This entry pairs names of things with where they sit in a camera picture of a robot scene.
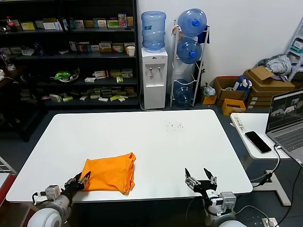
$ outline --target laptop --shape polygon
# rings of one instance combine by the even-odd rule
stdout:
[[[303,89],[273,96],[265,133],[303,167]]]

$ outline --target black shelving unit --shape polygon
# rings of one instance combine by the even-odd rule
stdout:
[[[19,21],[35,21],[43,18],[70,18],[82,20],[92,20],[93,18],[117,17],[119,12],[125,12],[127,16],[134,18],[134,26],[128,28],[95,28],[62,30],[22,30],[15,33],[0,33],[0,44],[2,46],[26,46],[34,47],[34,42],[41,43],[45,56],[24,56],[12,54],[10,58],[15,65],[27,65],[30,68],[31,83],[40,92],[39,97],[54,93],[57,90],[87,90],[101,86],[134,87],[139,95],[139,64],[138,64],[138,33],[136,0],[4,0],[0,1],[0,18],[5,19],[10,15],[12,19]],[[134,57],[128,56],[125,52],[72,52],[69,41],[89,42],[98,44],[99,42],[124,43],[135,42],[136,54]],[[59,54],[58,50],[69,49],[69,53]],[[80,76],[70,83],[51,81],[57,70],[67,67],[79,67]],[[92,77],[94,71],[132,69],[133,77],[124,78],[123,83],[117,83],[116,78],[96,79],[94,83],[84,81],[87,77]],[[138,106],[139,97],[132,97],[123,102],[102,102],[97,99],[85,101],[79,100],[75,96],[69,102],[56,103],[53,101],[43,101],[46,109],[65,108],[110,108],[119,106]]]

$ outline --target folded orange shirt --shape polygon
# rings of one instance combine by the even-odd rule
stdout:
[[[80,179],[90,171],[85,191],[120,191],[128,194],[134,187],[133,153],[118,157],[87,159]]]

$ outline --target water dispenser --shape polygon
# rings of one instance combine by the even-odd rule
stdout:
[[[142,53],[144,108],[165,107],[168,55],[164,48],[152,52],[145,48]]]

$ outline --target blue water jug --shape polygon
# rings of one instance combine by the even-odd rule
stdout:
[[[148,11],[141,15],[143,47],[157,51],[164,47],[166,14],[158,11]]]
[[[174,98],[179,106],[185,107],[191,105],[194,98],[194,92],[189,87],[185,79],[177,79],[174,82]]]
[[[183,33],[190,37],[200,35],[206,29],[206,24],[206,15],[200,9],[186,10],[178,18]]]
[[[183,38],[177,46],[177,55],[186,64],[193,64],[202,54],[201,45],[191,38]]]

